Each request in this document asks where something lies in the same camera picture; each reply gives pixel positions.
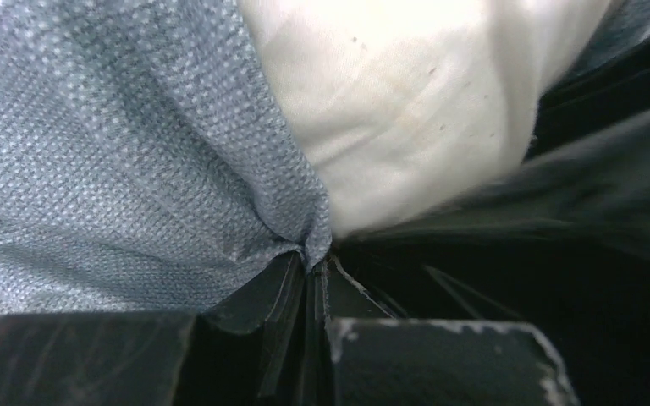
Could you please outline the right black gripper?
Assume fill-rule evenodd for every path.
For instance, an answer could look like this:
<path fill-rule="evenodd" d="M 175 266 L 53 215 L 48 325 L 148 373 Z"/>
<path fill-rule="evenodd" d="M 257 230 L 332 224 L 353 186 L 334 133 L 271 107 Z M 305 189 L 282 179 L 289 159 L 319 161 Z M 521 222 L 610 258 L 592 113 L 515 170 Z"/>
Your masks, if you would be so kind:
<path fill-rule="evenodd" d="M 532 324 L 577 405 L 650 405 L 650 37 L 540 107 L 521 167 L 333 255 L 401 317 Z"/>

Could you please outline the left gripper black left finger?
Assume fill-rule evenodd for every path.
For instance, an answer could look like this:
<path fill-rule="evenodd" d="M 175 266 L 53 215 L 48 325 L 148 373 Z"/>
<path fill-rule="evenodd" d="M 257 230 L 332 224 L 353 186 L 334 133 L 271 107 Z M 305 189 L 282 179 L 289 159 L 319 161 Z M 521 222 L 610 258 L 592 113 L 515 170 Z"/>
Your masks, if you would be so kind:
<path fill-rule="evenodd" d="M 300 257 L 204 313 L 0 316 L 0 405 L 295 405 Z"/>

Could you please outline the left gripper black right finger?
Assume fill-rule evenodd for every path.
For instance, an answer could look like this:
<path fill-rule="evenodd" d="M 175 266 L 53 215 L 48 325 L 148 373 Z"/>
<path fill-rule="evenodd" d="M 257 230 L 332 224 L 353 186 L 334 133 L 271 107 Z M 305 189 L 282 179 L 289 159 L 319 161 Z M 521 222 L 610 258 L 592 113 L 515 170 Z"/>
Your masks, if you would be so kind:
<path fill-rule="evenodd" d="M 311 276 L 314 405 L 577 405 L 532 324 L 411 319 L 330 255 Z"/>

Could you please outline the white pillow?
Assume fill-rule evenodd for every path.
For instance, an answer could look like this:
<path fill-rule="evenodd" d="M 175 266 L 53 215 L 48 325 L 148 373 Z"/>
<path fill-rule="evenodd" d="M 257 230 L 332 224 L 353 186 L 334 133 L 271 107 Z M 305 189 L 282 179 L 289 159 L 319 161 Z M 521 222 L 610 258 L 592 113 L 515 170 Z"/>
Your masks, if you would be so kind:
<path fill-rule="evenodd" d="M 537 103 L 615 1 L 241 1 L 267 81 L 325 184 L 336 239 L 518 167 Z"/>

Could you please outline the patchwork green beige pillowcase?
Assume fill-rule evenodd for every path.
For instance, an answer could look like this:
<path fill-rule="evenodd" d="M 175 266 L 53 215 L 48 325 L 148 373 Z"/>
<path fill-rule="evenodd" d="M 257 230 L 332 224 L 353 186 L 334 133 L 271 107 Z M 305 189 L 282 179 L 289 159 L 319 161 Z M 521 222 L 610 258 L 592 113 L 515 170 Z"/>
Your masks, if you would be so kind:
<path fill-rule="evenodd" d="M 204 310 L 331 243 L 233 1 L 0 1 L 0 315 Z"/>

